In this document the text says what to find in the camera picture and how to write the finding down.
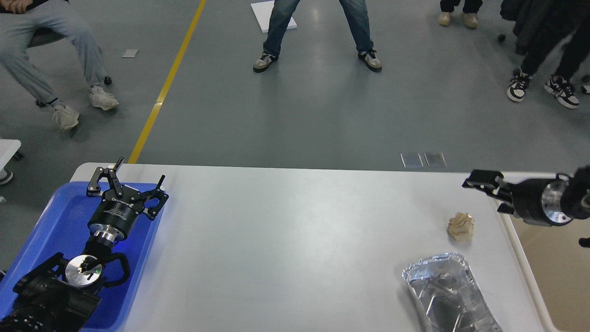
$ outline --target gray floor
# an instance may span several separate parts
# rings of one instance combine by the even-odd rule
[[[558,64],[550,55],[526,99],[506,97],[513,24],[500,1],[485,2],[481,27],[436,23],[431,0],[368,0],[383,72],[357,58],[337,1],[303,1],[280,61],[252,71],[265,34],[246,0],[208,0],[138,162],[238,167],[404,169],[406,152],[442,152],[448,168],[573,172],[590,161],[590,97],[563,108],[542,89]],[[72,1],[93,27],[121,105],[94,109],[68,42],[30,49],[62,100],[82,114],[64,134],[49,108],[0,69],[0,136],[20,139],[0,187],[0,269],[7,269],[51,193],[87,161],[129,157],[166,80],[198,1]],[[505,43],[496,40],[508,35]],[[138,48],[136,58],[121,58]],[[590,73],[585,63],[574,81]]]

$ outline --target gray sneaker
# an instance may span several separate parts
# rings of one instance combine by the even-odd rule
[[[270,55],[270,53],[264,51],[262,55],[256,62],[254,63],[254,72],[255,73],[262,73],[263,71],[267,70],[271,63],[278,60],[278,57]]]
[[[69,106],[57,105],[53,108],[53,122],[57,123],[62,131],[77,126],[79,117],[80,114]]]
[[[375,56],[375,50],[371,49],[368,51],[363,51],[359,53],[359,59],[361,59],[365,65],[367,65],[368,69],[371,69],[375,73],[381,71],[383,67],[381,61]]]

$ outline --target chair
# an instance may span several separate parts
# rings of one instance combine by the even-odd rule
[[[52,29],[39,28],[35,31],[35,34],[33,34],[33,37],[31,38],[31,42],[29,43],[28,47],[31,48],[51,44],[58,40],[62,40],[63,38],[64,36],[53,31]],[[111,85],[112,83],[113,80],[109,76],[104,77],[105,85]],[[45,103],[40,100],[35,100],[35,105],[39,107],[45,107]]]

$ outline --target light gray pants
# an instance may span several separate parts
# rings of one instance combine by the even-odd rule
[[[101,85],[105,73],[94,34],[64,0],[49,0],[24,14],[0,14],[0,64],[18,83],[40,102],[50,103],[57,98],[27,55],[33,33],[40,27],[65,36],[76,47],[86,82],[89,86]]]

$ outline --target black trousers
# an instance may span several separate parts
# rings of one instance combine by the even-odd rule
[[[590,53],[590,15],[582,21],[566,46],[555,74],[567,80],[571,79],[580,69],[580,64],[588,57],[588,53]]]
[[[555,71],[555,75],[571,79],[590,51],[590,2],[587,0],[559,1],[559,8],[550,14],[529,44],[520,66],[522,71],[535,74],[555,46],[574,31]]]
[[[460,2],[461,0],[441,0],[441,11],[453,12],[455,7],[459,6]],[[465,4],[463,4],[463,12],[478,12],[482,3],[482,0],[465,0]]]

